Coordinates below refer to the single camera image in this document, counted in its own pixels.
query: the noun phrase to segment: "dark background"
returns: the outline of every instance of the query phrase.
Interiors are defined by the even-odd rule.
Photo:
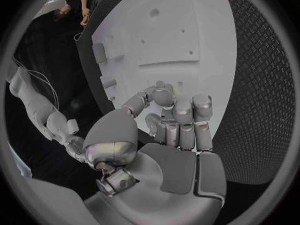
[[[1,1],[1,28],[7,25],[7,22],[14,15],[22,1],[23,0]],[[277,1],[281,4],[299,31],[298,17],[300,14],[300,0]],[[87,81],[81,70],[78,54],[76,53],[75,43],[73,42],[73,35],[82,30],[78,24],[78,21],[72,19],[62,23],[53,23],[51,14],[36,19],[24,35],[15,56],[22,61],[27,68],[47,74],[58,93],[61,111],[68,119],[74,118],[76,115],[80,126],[80,135],[84,137],[94,121],[99,119],[102,114],[87,85]],[[41,54],[41,56],[36,56],[33,51]],[[52,101],[50,91],[47,87],[44,87],[37,81],[35,81],[35,85],[37,89]],[[10,118],[7,124],[8,129],[13,128],[14,124],[16,124],[16,121],[13,119],[15,118],[21,121],[21,126],[26,127],[28,132],[34,135],[34,142],[31,142],[32,140],[29,139],[29,136],[25,136],[22,133],[9,137],[11,143],[16,145],[14,148],[17,153],[22,154],[22,159],[33,168],[32,173],[34,177],[72,188],[78,192],[83,199],[91,196],[96,191],[95,177],[97,177],[98,174],[67,155],[61,145],[50,141],[45,142],[45,139],[31,126],[31,123],[24,113],[22,104],[17,98],[7,93],[6,102],[10,105],[14,105],[14,108],[10,106],[6,113],[7,118]],[[31,146],[35,146],[33,153],[32,150],[29,151],[25,146],[22,146],[22,144],[28,144],[30,142]],[[60,161],[57,167],[55,167],[53,163],[55,159]],[[85,175],[86,179],[81,179],[82,174]],[[234,193],[234,197],[227,198],[227,212],[225,214],[224,209],[221,214],[222,221],[229,222],[236,217],[241,211],[245,210],[254,202],[267,186],[267,184],[242,186],[229,183],[228,193]],[[3,205],[5,205],[2,206],[1,210],[1,221],[3,221],[3,224],[36,224],[14,198],[4,179],[0,180],[0,188]],[[300,198],[298,192],[299,188],[300,175],[298,174],[287,196],[263,224],[277,224],[282,218],[289,218],[291,223],[297,223],[299,217],[296,204]]]

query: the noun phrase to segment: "cable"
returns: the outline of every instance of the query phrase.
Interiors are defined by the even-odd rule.
[[[26,69],[26,70],[28,71],[28,73],[29,73],[31,76],[33,76],[33,77],[39,79],[40,81],[44,82],[45,84],[47,84],[47,85],[51,88],[52,95],[53,95],[53,98],[54,98],[55,107],[57,108],[57,110],[59,110],[59,109],[60,109],[59,97],[58,97],[57,92],[55,91],[55,89],[54,89],[53,86],[51,85],[49,79],[48,79],[43,73],[41,73],[41,72],[39,72],[39,71],[28,70],[28,69],[27,69],[20,61],[18,61],[14,56],[12,57],[12,59],[14,60],[14,62],[15,62],[17,65],[19,65],[20,67]],[[45,78],[45,80],[42,79],[41,77],[35,75],[34,73],[43,76],[43,77]]]

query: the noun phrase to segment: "person's hand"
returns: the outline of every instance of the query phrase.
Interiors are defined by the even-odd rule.
[[[89,21],[89,16],[83,16],[83,19],[80,23],[81,26],[86,26],[88,24],[88,21]]]
[[[88,16],[88,17],[90,16],[90,10],[87,7],[82,9],[82,16],[83,16],[83,18],[85,16]]]

